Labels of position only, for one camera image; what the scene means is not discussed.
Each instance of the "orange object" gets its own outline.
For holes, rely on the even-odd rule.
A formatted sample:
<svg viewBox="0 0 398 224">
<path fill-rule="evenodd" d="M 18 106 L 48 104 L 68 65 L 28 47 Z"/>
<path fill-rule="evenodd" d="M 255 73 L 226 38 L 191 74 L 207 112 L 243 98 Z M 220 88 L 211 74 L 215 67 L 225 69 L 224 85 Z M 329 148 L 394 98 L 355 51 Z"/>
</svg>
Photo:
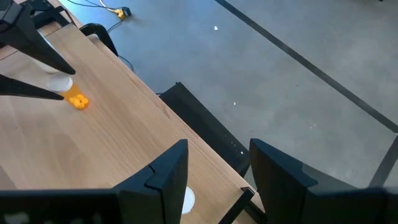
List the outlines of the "orange object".
<svg viewBox="0 0 398 224">
<path fill-rule="evenodd" d="M 64 91 L 60 95 L 65 97 L 65 101 L 79 110 L 87 108 L 90 104 L 88 98 L 80 91 L 75 83 L 72 84 L 72 87 L 68 91 Z"/>
</svg>

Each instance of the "wooden table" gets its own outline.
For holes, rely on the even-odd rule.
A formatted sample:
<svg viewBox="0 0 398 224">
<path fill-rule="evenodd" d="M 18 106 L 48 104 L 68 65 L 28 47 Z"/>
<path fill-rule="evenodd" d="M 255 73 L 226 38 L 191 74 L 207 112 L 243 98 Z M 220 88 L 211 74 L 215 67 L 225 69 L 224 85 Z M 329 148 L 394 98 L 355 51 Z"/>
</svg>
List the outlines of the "wooden table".
<svg viewBox="0 0 398 224">
<path fill-rule="evenodd" d="M 0 188 L 112 187 L 188 139 L 196 202 L 182 223 L 218 223 L 249 184 L 97 38 L 73 25 L 57 29 L 42 32 L 51 33 L 48 40 L 76 70 L 73 80 L 91 104 L 77 111 L 64 101 L 1 97 Z M 48 75 L 28 56 L 11 48 L 0 56 L 2 74 L 45 87 Z M 262 208 L 258 195 L 252 201 Z M 236 223 L 253 221 L 243 212 Z"/>
</svg>

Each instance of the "black cable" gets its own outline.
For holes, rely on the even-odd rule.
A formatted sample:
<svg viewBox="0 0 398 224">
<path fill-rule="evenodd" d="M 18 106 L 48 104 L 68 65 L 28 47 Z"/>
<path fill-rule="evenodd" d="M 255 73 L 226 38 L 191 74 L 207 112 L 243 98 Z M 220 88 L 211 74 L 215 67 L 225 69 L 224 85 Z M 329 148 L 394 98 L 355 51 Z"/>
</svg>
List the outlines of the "black cable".
<svg viewBox="0 0 398 224">
<path fill-rule="evenodd" d="M 119 21 L 119 22 L 113 24 L 113 26 L 111 26 L 111 27 L 107 30 L 107 32 L 110 33 L 113 29 L 115 29 L 115 28 L 117 28 L 118 26 L 120 26 L 120 25 L 122 24 L 122 22 L 123 22 L 123 21 Z"/>
<path fill-rule="evenodd" d="M 134 71 L 134 67 L 132 66 L 132 64 L 129 62 L 129 60 L 127 60 L 127 59 L 125 59 L 123 56 L 121 56 L 121 55 L 119 55 L 119 58 L 121 58 L 121 59 L 123 59 L 125 62 L 127 62 L 128 64 L 129 64 L 129 66 L 130 66 L 130 69 L 132 70 L 132 71 Z"/>
<path fill-rule="evenodd" d="M 98 4 L 95 4 L 95 3 L 93 3 L 93 2 L 90 2 L 90 1 L 88 1 L 88 0 L 85 0 L 85 1 L 86 1 L 86 2 L 89 2 L 89 3 L 92 3 L 92 4 L 94 4 L 95 6 L 86 5 L 86 4 L 80 4 L 80 3 L 74 2 L 74 1 L 72 1 L 72 0 L 67 0 L 67 1 L 70 2 L 70 3 L 76 4 L 76 5 L 78 5 L 78 6 L 101 7 L 101 8 L 103 8 L 103 9 L 112 9 L 112 10 L 118 9 L 118 8 L 110 8 L 110 7 L 100 6 L 100 5 L 98 5 Z"/>
</svg>

